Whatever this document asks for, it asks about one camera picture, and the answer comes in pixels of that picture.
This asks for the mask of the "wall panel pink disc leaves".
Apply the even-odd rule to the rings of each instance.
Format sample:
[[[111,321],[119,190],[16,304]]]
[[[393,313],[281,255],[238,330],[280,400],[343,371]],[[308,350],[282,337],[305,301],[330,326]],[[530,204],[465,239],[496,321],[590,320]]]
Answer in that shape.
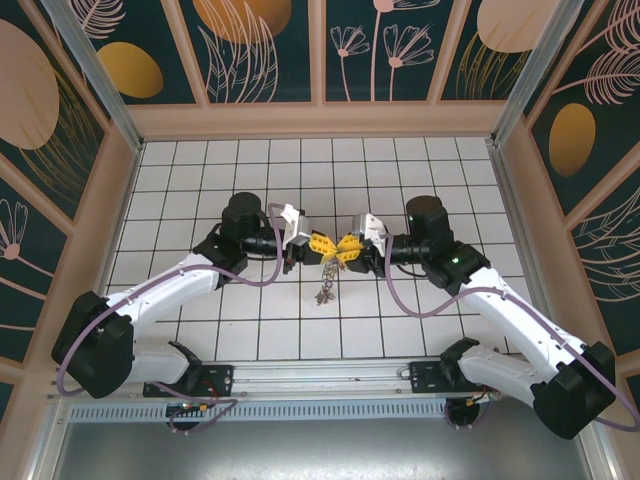
[[[553,8],[553,0],[471,0],[441,99],[507,99]]]

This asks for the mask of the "wall panel with pink flowers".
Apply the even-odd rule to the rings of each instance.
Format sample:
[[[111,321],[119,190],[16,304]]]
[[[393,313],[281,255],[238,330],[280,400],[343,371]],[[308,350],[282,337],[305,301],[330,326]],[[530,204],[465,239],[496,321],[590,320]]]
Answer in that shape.
[[[452,0],[327,0],[326,100],[422,101]]]

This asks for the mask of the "wall panel pink leaf outlines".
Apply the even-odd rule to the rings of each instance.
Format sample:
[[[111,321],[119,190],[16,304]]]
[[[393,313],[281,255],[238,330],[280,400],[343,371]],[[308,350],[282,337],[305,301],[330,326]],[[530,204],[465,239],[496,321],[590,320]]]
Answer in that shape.
[[[570,232],[615,352],[640,349],[640,162]]]

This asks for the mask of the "aluminium frame post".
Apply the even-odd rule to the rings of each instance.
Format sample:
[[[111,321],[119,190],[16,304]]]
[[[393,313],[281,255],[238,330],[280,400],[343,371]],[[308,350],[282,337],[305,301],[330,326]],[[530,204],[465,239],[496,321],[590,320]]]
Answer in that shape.
[[[89,82],[94,87],[128,146],[135,153],[139,153],[142,146],[142,137],[137,131],[120,93],[114,87],[99,60],[96,50],[77,22],[72,8],[67,4],[66,0],[41,0],[41,3],[54,25],[58,28],[74,58],[83,68]]]
[[[508,140],[535,90],[544,83],[546,74],[552,70],[551,64],[558,56],[571,29],[581,25],[580,14],[583,10],[589,11],[594,2],[595,0],[559,0],[554,6],[498,120],[486,138],[487,147],[500,149]]]

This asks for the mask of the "wall panel large pink disc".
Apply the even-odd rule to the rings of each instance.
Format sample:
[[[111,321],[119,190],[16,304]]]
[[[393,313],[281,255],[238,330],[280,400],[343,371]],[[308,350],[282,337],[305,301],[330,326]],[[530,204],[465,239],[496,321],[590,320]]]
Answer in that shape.
[[[103,138],[18,0],[0,0],[0,155],[73,219]]]

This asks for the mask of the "wall panel with yellow oval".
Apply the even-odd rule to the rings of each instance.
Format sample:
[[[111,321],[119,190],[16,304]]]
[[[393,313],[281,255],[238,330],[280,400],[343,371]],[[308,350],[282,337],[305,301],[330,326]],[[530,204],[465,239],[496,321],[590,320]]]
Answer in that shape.
[[[128,106],[206,103],[183,0],[68,0]]]

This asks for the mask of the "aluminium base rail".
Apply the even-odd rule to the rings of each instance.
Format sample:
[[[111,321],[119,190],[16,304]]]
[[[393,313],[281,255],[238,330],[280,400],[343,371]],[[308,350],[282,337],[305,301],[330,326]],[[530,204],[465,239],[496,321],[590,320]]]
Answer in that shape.
[[[232,364],[231,396],[240,401],[405,398],[409,359],[242,361]]]

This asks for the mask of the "wall panel single pink flower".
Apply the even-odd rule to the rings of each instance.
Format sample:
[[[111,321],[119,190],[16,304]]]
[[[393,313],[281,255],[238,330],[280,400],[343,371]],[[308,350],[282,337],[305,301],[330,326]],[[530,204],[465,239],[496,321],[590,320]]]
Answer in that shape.
[[[68,216],[0,153],[0,365],[33,362],[71,231]]]

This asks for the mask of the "wall panel orange oval feather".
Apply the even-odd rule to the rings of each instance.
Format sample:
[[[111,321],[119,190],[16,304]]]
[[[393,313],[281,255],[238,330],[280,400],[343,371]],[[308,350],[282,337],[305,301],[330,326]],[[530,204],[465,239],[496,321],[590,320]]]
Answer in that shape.
[[[640,201],[640,0],[604,0],[555,73],[520,196],[531,219],[573,228]]]

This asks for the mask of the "aluminium side rail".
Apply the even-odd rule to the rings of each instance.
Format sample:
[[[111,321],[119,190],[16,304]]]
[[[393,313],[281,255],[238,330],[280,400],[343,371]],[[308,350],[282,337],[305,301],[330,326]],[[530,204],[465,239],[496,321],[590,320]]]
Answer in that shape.
[[[556,318],[555,308],[549,298],[541,267],[537,263],[538,255],[534,248],[533,239],[516,187],[509,173],[506,157],[502,150],[491,142],[487,143],[487,150],[512,229],[516,249],[522,262],[531,303],[547,318],[561,325],[562,322]]]

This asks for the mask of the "wall panel orange disc leaves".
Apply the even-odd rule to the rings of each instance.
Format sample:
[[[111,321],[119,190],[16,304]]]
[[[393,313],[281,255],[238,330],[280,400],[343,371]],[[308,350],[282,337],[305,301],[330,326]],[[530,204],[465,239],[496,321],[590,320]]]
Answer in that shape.
[[[308,0],[178,0],[211,104],[311,100]]]

